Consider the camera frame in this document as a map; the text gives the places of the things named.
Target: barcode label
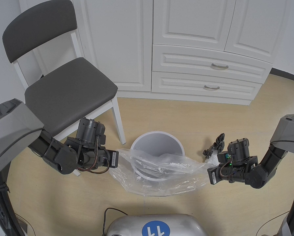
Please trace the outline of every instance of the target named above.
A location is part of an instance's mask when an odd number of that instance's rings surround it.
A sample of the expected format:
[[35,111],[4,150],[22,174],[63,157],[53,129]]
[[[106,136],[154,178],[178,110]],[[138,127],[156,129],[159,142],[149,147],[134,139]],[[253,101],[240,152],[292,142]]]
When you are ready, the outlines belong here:
[[214,182],[214,184],[216,183],[216,176],[215,176],[215,172],[212,172],[212,181]]
[[112,166],[115,166],[116,152],[113,152],[112,155]]

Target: white logo symbol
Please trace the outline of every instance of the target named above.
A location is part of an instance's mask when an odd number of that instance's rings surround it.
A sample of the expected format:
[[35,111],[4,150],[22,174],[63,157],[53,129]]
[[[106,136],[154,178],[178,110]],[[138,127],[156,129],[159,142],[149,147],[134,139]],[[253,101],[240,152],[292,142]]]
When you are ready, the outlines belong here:
[[[147,227],[148,236],[155,236],[155,234],[151,234],[150,227]],[[160,226],[157,226],[158,236],[163,236],[165,232],[160,231]]]

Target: cabinet base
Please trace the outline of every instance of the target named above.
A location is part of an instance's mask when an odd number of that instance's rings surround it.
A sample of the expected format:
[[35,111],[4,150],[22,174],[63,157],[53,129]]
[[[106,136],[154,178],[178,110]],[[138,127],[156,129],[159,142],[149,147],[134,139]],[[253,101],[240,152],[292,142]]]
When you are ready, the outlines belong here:
[[161,99],[161,100],[185,100],[185,101],[201,101],[201,102],[215,102],[228,103],[238,105],[250,105],[252,100],[215,97],[205,95],[189,95],[189,94],[175,94],[175,93],[160,93],[160,92],[140,92],[140,91],[121,91],[116,94],[121,98],[143,98],[143,99]]

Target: black baseboard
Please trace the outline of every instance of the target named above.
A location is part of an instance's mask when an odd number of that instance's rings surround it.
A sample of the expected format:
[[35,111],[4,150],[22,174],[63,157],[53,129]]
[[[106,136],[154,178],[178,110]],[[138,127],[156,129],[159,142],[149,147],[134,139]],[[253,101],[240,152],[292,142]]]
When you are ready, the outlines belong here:
[[270,71],[270,74],[274,74],[274,75],[284,77],[284,78],[287,78],[287,79],[290,79],[290,80],[294,81],[294,75],[293,74],[284,72],[282,70],[278,70],[276,68],[272,68],[271,71]]

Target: white chair frame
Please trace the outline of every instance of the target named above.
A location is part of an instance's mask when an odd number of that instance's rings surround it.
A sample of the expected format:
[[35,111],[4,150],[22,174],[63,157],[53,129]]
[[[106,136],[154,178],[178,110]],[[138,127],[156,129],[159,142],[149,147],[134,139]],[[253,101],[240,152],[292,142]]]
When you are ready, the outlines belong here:
[[[82,57],[82,54],[81,54],[80,49],[79,49],[78,41],[77,41],[76,30],[72,30],[70,32],[70,35],[71,35],[71,39],[73,41],[76,56],[78,58]],[[21,71],[18,60],[14,61],[13,65],[14,65],[14,67],[16,69],[16,72],[17,72],[17,74],[18,74],[18,76],[20,78],[21,83],[24,86],[24,89],[26,90],[29,87],[29,85],[28,85],[26,79],[24,78],[24,75],[23,75],[23,73]],[[116,124],[116,128],[117,128],[117,132],[118,132],[120,141],[121,141],[122,144],[125,144],[126,143],[125,134],[124,134],[124,130],[123,130],[123,125],[122,125],[119,105],[117,103],[116,96],[112,100],[109,100],[107,103],[103,104],[102,106],[98,107],[97,109],[95,109],[94,111],[92,111],[91,113],[86,115],[86,118],[94,119],[94,118],[98,117],[100,114],[104,113],[105,111],[107,111],[109,109],[112,109],[113,117],[114,117],[114,121],[115,121],[115,124]],[[72,132],[77,130],[78,124],[79,124],[79,121],[76,121],[74,124],[70,125],[66,129],[64,129],[62,132],[60,132],[59,134],[54,136],[54,138],[59,140],[59,141],[64,139],[66,136],[70,135]]]

